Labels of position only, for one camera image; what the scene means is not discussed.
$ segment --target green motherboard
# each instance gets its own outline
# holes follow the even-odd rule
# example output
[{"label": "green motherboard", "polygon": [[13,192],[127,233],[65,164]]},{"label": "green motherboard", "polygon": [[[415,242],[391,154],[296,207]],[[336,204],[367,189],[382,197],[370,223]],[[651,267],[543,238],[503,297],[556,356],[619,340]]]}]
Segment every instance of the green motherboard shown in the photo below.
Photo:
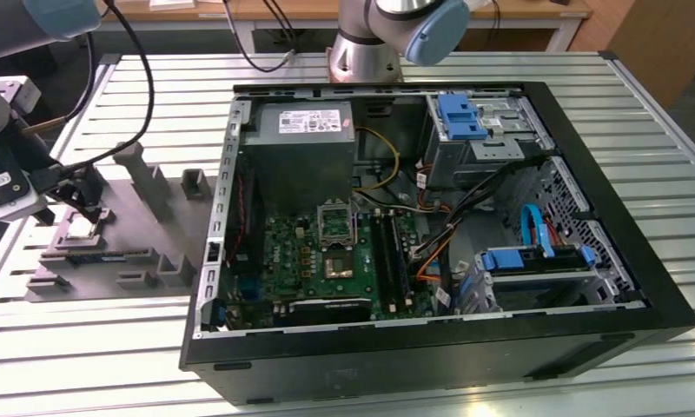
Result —
[{"label": "green motherboard", "polygon": [[[382,285],[374,261],[374,215],[358,214],[350,220],[355,231],[352,248],[321,248],[317,215],[276,216],[267,220],[264,264],[260,277],[261,300],[275,305],[292,300],[362,298],[372,302],[371,320],[390,320],[432,315],[427,289],[412,291],[411,302],[396,311],[382,303]],[[392,217],[400,237],[400,254],[407,256],[418,244],[415,219],[410,213]],[[343,233],[346,216],[323,219],[323,229]]]}]

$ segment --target floor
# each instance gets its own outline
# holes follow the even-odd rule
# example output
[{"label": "floor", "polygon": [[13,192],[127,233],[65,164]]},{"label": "floor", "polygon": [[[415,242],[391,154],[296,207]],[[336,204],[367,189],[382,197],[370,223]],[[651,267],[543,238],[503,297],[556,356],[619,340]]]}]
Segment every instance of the floor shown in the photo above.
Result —
[{"label": "floor", "polygon": [[[121,37],[119,37],[119,35],[121,34],[109,34],[99,40],[99,50],[101,53],[133,52],[133,50],[127,50],[128,46],[125,45],[124,40]],[[171,47],[169,38],[155,39],[153,34],[145,34],[145,36],[148,36],[148,38],[143,39],[143,42],[149,45],[149,53],[163,53],[163,43],[167,43],[165,46],[168,48]],[[165,49],[164,51],[167,53],[211,53],[212,51],[215,53],[233,53],[235,49],[232,39],[225,38],[227,36],[228,34],[224,33],[221,41],[216,42],[216,46],[209,47],[208,49],[203,42],[196,39],[189,43],[175,44],[172,45],[175,50]],[[330,34],[327,36],[305,37],[303,41],[305,43],[307,50],[324,50],[330,43],[327,38],[330,38]],[[259,48],[264,52],[283,51],[284,47],[279,42],[275,42],[275,38],[269,34],[261,33],[257,40]],[[53,51],[60,61],[58,71],[50,76],[34,78],[33,81],[38,85],[40,90],[44,92],[46,107],[50,109],[50,112],[58,115],[69,111],[75,106],[75,101],[84,88],[88,64],[87,60],[84,59],[84,51],[75,43],[61,44],[53,47]],[[0,67],[0,75],[10,75],[10,73],[10,69]],[[681,125],[689,137],[695,142],[695,80],[686,89],[673,108],[669,109],[669,114]],[[58,131],[44,135],[45,140],[53,144],[53,141],[57,139],[57,135]],[[0,238],[5,229],[5,224],[0,223]]]}]

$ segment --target orange wire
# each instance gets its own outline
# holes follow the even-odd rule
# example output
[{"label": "orange wire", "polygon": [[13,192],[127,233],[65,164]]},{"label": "orange wire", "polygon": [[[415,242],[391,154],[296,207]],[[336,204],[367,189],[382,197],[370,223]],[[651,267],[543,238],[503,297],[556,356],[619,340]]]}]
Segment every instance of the orange wire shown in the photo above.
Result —
[{"label": "orange wire", "polygon": [[420,275],[418,277],[418,281],[435,281],[440,282],[440,277],[435,275]]},{"label": "orange wire", "polygon": [[438,247],[435,252],[431,254],[430,258],[427,258],[426,263],[423,264],[422,268],[419,269],[418,278],[427,278],[428,277],[428,275],[424,275],[427,267],[430,266],[430,264],[432,263],[432,260],[438,257],[438,255],[440,255],[440,251],[443,250],[443,248],[446,246],[448,246],[448,243],[451,242],[451,238],[452,237],[454,237],[454,232],[451,232],[451,235],[444,240],[443,244]]},{"label": "orange wire", "polygon": [[[423,200],[423,197],[426,195],[426,189],[423,189],[419,194],[418,194],[418,209],[423,209],[423,210],[432,210],[434,207],[431,206],[426,206],[423,203],[422,203],[422,200]],[[446,204],[442,204],[440,205],[440,211],[443,211],[444,213],[451,213],[451,207]]]}]

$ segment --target wire bundle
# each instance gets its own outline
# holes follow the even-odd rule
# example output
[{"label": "wire bundle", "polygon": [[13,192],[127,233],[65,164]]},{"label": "wire bundle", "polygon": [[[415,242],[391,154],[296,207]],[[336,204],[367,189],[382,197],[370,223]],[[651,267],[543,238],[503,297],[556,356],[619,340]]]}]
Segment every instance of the wire bundle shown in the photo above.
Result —
[{"label": "wire bundle", "polygon": [[229,0],[221,0],[221,3],[224,4],[224,10],[227,12],[227,22],[229,23],[229,29],[232,30],[232,36],[233,36],[233,42],[236,43],[236,47],[240,50],[241,57],[249,64],[249,66],[256,69],[259,72],[269,73],[273,71],[277,71],[283,68],[283,66],[288,63],[288,60],[291,59],[291,56],[297,51],[297,43],[296,43],[296,34],[293,26],[291,25],[291,21],[288,20],[288,17],[285,16],[285,13],[283,9],[280,8],[280,5],[277,4],[276,0],[263,0],[263,3],[268,7],[269,12],[272,13],[273,17],[277,20],[277,24],[280,25],[284,34],[285,39],[291,43],[291,50],[285,53],[283,60],[280,61],[280,64],[271,68],[263,68],[260,67],[251,59],[251,56],[247,54],[247,51],[244,50],[244,47],[241,46],[241,40],[240,40],[240,34],[236,30],[236,24],[233,23],[233,14],[232,14],[232,8],[229,7]]}]

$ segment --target wooden desk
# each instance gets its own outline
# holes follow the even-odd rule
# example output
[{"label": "wooden desk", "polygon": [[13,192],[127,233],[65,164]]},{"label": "wooden desk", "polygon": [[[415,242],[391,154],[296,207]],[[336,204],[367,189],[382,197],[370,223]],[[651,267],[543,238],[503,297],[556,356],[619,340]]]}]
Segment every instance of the wooden desk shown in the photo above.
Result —
[{"label": "wooden desk", "polygon": [[[592,15],[584,0],[571,0],[568,6],[548,0],[498,0],[502,12],[502,29],[554,29],[547,51],[566,51],[583,19]],[[279,0],[277,2],[295,28],[336,29],[338,0]],[[224,6],[217,3],[199,3],[195,9],[149,11],[148,2],[119,4],[136,30],[204,30],[225,29]],[[279,29],[269,10],[260,0],[232,0],[232,14],[241,36],[241,45],[248,52],[255,51],[252,31]],[[495,8],[490,4],[471,13],[470,28],[487,29],[495,18]],[[119,23],[108,17],[101,30],[121,30]]]}]

